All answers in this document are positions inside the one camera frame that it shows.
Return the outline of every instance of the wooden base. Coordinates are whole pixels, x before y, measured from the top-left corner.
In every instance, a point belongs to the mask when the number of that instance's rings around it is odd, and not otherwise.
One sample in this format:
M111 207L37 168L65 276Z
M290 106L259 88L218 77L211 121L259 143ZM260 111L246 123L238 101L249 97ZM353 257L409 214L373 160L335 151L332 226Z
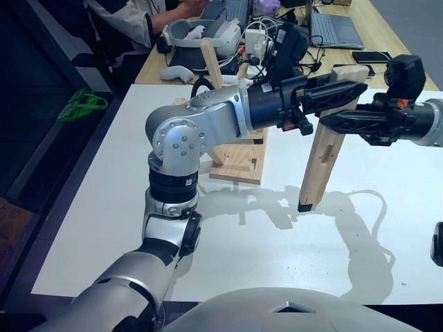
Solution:
M220 147L224 153L224 164L213 163L210 178L227 181L252 183L262 182L264 153L268 129L263 130L263 144L225 144Z

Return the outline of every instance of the person's hand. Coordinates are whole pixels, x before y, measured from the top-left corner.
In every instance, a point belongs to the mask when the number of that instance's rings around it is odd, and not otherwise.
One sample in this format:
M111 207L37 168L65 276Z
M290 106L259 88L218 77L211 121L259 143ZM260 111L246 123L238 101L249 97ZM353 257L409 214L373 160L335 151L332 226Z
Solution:
M177 7L182 13L184 18L193 16L200 16L201 12L205 8L208 0L183 0Z

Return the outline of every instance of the mortise slot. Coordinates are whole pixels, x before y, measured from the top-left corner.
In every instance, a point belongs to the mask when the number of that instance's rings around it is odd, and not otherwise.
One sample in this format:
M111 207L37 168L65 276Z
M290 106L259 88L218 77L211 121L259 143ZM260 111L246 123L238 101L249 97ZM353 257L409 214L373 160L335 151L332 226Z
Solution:
M328 145L326 146L325 152L323 152L323 155L321 156L321 162L323 164L327 163L329 161L329 157L331 156L331 151L332 151L332 145Z

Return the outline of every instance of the white vr headset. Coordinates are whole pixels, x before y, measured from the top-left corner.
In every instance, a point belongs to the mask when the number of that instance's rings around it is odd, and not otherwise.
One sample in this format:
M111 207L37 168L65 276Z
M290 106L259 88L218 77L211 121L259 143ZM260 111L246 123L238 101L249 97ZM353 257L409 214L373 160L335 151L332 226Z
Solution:
M199 48L201 39L186 39L188 33L197 26L204 26L202 38L209 37L213 40L214 49L220 57L230 57L237 51L237 45L240 40L240 27L228 22L224 17L216 21L210 19L198 19L196 21L187 21L178 19L169 23L163 29L166 44L169 46Z

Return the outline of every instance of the white table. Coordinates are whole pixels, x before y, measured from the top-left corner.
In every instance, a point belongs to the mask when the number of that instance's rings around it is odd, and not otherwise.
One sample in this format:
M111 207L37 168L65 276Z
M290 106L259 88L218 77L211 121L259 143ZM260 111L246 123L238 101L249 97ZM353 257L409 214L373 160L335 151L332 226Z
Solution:
M85 176L33 293L76 296L141 243L148 186L145 120L191 86L133 85ZM370 102L375 90L362 95ZM424 92L420 100L443 98ZM316 126L316 118L310 116ZM202 158L197 251L179 264L166 300L204 301L256 286L308 288L362 304L443 302L429 257L443 220L443 149L347 136L317 211L297 212L314 135L269 131L261 186L209 179Z

